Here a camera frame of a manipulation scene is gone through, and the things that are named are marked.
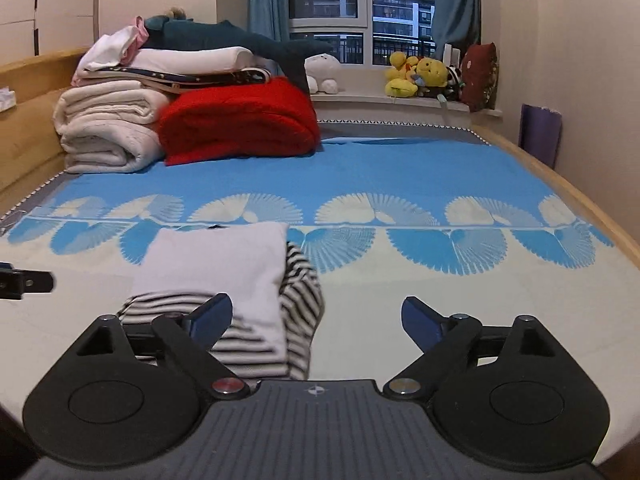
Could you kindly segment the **yellow plush toys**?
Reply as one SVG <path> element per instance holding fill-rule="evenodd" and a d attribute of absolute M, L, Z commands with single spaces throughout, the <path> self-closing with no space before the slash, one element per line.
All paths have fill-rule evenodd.
<path fill-rule="evenodd" d="M 397 99 L 437 99 L 445 96 L 449 88 L 448 68 L 442 61 L 407 56 L 399 51 L 390 55 L 385 78 L 386 96 Z"/>

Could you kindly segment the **blue cream patterned bedspread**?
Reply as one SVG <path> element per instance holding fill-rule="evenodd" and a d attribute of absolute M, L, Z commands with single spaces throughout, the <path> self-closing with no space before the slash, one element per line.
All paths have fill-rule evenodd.
<path fill-rule="evenodd" d="M 489 324 L 540 318 L 608 400 L 598 460 L 639 433 L 639 269 L 555 181 L 468 130 L 329 122 L 313 155 L 57 177 L 6 218 L 1 257 L 47 270 L 49 295 L 1 306 L 1 401 L 30 389 L 101 313 L 177 287 L 220 257 L 212 226 L 282 222 L 318 271 L 316 379 L 384 382 L 416 357 L 401 301 Z"/>

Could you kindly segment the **wooden bed frame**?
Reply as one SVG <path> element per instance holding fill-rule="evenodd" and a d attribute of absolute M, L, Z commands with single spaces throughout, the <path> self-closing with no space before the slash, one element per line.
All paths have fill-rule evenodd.
<path fill-rule="evenodd" d="M 64 155 L 55 139 L 51 115 L 83 53 L 66 50 L 1 67 L 2 86 L 15 91 L 17 98 L 17 106 L 1 114 L 2 217 L 63 171 Z M 639 263 L 639 244 L 582 191 L 504 136 L 477 124 L 471 131 L 514 156 L 609 237 L 633 264 Z"/>

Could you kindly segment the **red folded blanket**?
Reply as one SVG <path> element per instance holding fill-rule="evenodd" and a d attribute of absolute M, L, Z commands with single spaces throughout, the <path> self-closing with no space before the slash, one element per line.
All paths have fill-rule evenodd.
<path fill-rule="evenodd" d="M 284 77 L 185 93 L 164 108 L 156 132 L 168 166 L 302 156 L 320 144 L 309 94 Z"/>

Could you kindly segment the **white folded pillow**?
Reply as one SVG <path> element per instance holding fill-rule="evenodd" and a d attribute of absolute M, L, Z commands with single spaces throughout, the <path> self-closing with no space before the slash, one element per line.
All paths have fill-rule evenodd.
<path fill-rule="evenodd" d="M 186 76 L 231 73 L 254 66 L 253 52 L 243 47 L 201 51 L 141 49 L 128 65 L 136 70 Z"/>

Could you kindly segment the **cream folded blanket stack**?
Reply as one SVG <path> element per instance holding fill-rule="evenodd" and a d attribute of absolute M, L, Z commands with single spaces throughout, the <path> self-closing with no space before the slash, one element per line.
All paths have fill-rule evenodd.
<path fill-rule="evenodd" d="M 64 91 L 53 125 L 69 174 L 136 172 L 164 157 L 155 131 L 170 103 L 135 80 L 89 84 Z"/>

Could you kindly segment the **white plush toy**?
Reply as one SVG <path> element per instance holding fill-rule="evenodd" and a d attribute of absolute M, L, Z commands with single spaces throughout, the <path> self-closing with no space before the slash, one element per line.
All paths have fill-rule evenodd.
<path fill-rule="evenodd" d="M 305 72 L 310 94 L 337 94 L 337 75 L 341 70 L 341 63 L 333 55 L 322 53 L 311 56 L 305 61 Z"/>

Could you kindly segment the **black white striped garment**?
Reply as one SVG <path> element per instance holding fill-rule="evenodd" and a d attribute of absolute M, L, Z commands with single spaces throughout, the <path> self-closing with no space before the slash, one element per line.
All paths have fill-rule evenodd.
<path fill-rule="evenodd" d="M 210 353 L 253 382 L 304 380 L 324 299 L 317 271 L 286 234 L 279 222 L 160 231 L 118 316 L 148 327 L 162 314 L 190 314 L 225 294 L 231 325 Z"/>

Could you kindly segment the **right blue curtain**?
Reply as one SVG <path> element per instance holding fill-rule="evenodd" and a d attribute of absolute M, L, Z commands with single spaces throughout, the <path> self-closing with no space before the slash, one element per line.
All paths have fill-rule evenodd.
<path fill-rule="evenodd" d="M 462 53 L 482 36 L 482 0 L 435 0 L 432 37 L 436 58 L 444 56 L 446 44 Z"/>

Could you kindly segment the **white pink folded clothes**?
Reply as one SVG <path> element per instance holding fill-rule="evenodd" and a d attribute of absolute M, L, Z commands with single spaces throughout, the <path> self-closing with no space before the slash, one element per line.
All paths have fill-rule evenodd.
<path fill-rule="evenodd" d="M 78 87 L 88 73 L 130 64 L 148 39 L 149 33 L 141 16 L 113 35 L 101 36 L 80 59 L 70 84 Z"/>

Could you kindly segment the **navy trimmed folded cloth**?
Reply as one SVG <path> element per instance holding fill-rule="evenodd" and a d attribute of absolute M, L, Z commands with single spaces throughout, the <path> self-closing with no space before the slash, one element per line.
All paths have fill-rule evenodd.
<path fill-rule="evenodd" d="M 210 75 L 178 75 L 161 73 L 157 70 L 140 70 L 140 68 L 128 68 L 116 66 L 84 73 L 77 76 L 73 86 L 81 87 L 88 84 L 100 84 L 101 82 L 116 80 L 135 80 L 145 87 L 160 90 L 170 94 L 180 94 L 195 90 L 244 86 L 244 84 L 266 84 L 271 79 L 268 70 L 258 67 L 243 68 L 234 72 L 210 74 Z"/>

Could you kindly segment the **dark red cushion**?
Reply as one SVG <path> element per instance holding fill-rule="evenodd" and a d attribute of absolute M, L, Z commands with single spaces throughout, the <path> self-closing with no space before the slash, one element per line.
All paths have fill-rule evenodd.
<path fill-rule="evenodd" d="M 460 100 L 472 113 L 495 105 L 499 63 L 496 45 L 472 44 L 461 62 Z"/>

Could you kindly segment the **window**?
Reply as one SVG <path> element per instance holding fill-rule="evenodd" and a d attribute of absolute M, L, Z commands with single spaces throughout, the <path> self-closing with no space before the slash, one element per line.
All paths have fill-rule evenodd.
<path fill-rule="evenodd" d="M 290 36 L 326 42 L 343 64 L 386 66 L 435 53 L 435 0 L 288 0 Z"/>

